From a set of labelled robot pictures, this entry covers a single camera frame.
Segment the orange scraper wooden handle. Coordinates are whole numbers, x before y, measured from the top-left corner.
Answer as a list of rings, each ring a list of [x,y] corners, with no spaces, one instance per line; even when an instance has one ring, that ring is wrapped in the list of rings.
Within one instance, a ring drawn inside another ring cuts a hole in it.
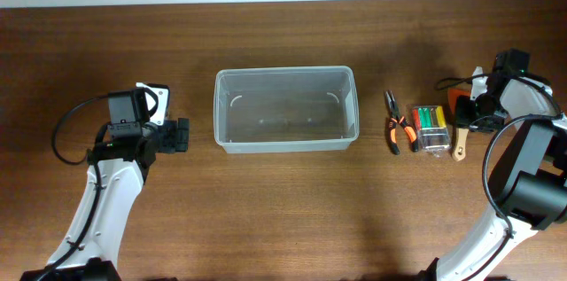
[[[451,88],[447,92],[448,104],[454,121],[454,148],[452,157],[462,161],[466,157],[466,140],[469,133],[468,108],[470,93],[466,90]]]

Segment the clear screwdriver set case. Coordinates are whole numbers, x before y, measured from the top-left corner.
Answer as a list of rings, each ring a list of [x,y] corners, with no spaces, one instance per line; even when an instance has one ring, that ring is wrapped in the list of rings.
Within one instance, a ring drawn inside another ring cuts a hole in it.
[[[421,150],[430,153],[451,147],[447,121],[441,105],[419,105],[411,110]]]

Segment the orange black long-nose pliers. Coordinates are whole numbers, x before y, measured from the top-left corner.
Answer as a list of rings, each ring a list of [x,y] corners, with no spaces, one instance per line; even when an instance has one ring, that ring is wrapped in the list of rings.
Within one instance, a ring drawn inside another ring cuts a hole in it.
[[[400,149],[397,144],[396,129],[401,127],[408,136],[410,149],[412,152],[419,151],[419,143],[414,128],[408,123],[407,118],[400,113],[398,102],[390,90],[384,92],[385,102],[389,112],[389,120],[387,122],[387,140],[388,145],[393,154],[399,155]]]

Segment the clear plastic container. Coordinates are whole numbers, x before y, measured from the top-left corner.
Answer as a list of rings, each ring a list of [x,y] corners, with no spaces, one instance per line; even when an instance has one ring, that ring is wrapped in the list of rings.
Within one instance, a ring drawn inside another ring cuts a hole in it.
[[[227,153],[343,151],[360,134],[348,66],[221,70],[214,139]]]

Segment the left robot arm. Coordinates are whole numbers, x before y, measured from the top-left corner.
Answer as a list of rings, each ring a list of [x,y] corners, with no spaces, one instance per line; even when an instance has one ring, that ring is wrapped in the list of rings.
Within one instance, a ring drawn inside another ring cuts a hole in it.
[[[170,89],[139,82],[105,95],[110,120],[83,157],[87,182],[74,219],[43,269],[24,280],[117,280],[128,215],[159,153],[186,152],[190,122],[167,117]]]

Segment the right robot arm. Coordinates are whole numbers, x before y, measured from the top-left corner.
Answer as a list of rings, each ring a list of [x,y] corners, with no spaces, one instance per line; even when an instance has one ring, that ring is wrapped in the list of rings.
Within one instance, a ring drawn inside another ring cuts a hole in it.
[[[566,221],[566,114],[550,82],[528,70],[530,55],[496,55],[491,72],[442,79],[454,114],[454,157],[470,132],[492,134],[481,180],[488,206],[465,239],[418,273],[420,280],[488,280],[519,244]]]

